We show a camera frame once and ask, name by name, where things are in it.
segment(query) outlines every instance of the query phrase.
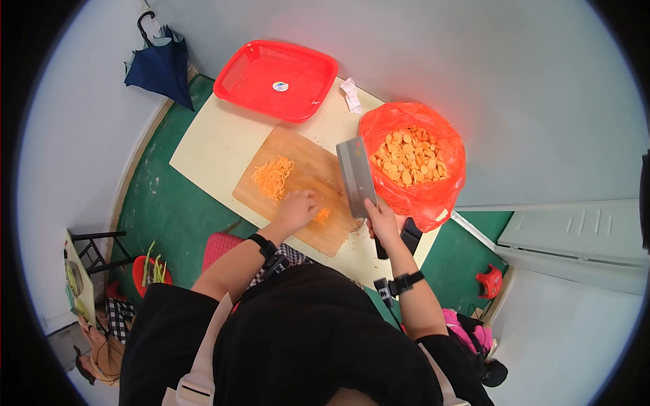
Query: hand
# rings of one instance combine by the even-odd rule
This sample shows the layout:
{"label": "hand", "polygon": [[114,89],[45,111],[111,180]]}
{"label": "hand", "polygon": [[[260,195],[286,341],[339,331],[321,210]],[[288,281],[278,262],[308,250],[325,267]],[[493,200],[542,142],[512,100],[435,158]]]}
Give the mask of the hand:
{"label": "hand", "polygon": [[79,320],[79,325],[81,328],[88,328],[88,322],[86,322],[86,318],[80,314],[77,315],[77,320]]}
{"label": "hand", "polygon": [[285,229],[289,235],[305,227],[321,209],[313,199],[313,190],[287,192],[278,210],[274,223]]}
{"label": "hand", "polygon": [[379,203],[375,207],[370,199],[366,199],[363,204],[368,210],[368,231],[370,231],[370,238],[375,236],[379,237],[382,246],[389,249],[393,244],[401,242],[400,232],[397,229],[397,219],[395,213],[390,207],[383,203]]}

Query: wooden cutting board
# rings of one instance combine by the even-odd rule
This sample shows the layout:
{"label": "wooden cutting board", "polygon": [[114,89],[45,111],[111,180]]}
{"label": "wooden cutting board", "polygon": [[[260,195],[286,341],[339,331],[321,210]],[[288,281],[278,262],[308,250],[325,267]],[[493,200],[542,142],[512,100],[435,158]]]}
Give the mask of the wooden cutting board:
{"label": "wooden cutting board", "polygon": [[358,229],[362,220],[354,219],[350,213],[339,161],[333,153],[295,131],[278,125],[268,135],[244,171],[233,191],[233,197],[267,220],[275,219],[278,206],[260,193],[253,180],[253,173],[255,167],[276,159],[278,155],[296,163],[287,178],[285,190],[291,192],[312,189],[316,202],[331,210],[324,225],[311,222],[294,236],[325,255],[334,257],[348,234]]}

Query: carrot shavings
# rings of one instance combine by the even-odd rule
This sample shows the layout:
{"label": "carrot shavings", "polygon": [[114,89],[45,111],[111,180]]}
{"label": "carrot shavings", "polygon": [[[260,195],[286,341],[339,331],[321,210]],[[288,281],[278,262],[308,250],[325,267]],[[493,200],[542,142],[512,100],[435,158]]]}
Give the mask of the carrot shavings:
{"label": "carrot shavings", "polygon": [[327,207],[323,207],[316,213],[316,217],[314,217],[314,221],[317,222],[320,225],[325,225],[325,219],[330,217],[330,214],[332,211],[328,209]]}
{"label": "carrot shavings", "polygon": [[270,160],[262,166],[255,167],[253,180],[257,184],[259,191],[273,200],[276,206],[284,196],[284,184],[295,164],[295,161],[278,155],[278,159]]}

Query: cleaver handle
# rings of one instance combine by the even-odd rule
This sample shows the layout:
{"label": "cleaver handle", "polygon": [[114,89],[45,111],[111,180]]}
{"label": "cleaver handle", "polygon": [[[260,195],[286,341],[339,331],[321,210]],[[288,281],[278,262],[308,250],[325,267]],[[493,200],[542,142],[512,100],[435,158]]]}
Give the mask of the cleaver handle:
{"label": "cleaver handle", "polygon": [[386,252],[384,247],[382,247],[382,242],[379,241],[379,237],[377,237],[376,235],[374,236],[374,246],[377,249],[378,259],[388,259],[388,253]]}

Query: cleaver blade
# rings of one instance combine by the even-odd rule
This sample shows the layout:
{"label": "cleaver blade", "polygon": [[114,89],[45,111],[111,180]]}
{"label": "cleaver blade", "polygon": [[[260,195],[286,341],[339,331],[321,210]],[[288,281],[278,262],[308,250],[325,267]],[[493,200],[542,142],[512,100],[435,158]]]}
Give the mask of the cleaver blade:
{"label": "cleaver blade", "polygon": [[374,191],[363,139],[357,137],[337,144],[336,155],[339,157],[345,196],[348,198],[352,217],[368,217],[363,202],[368,198],[377,206],[377,195]]}

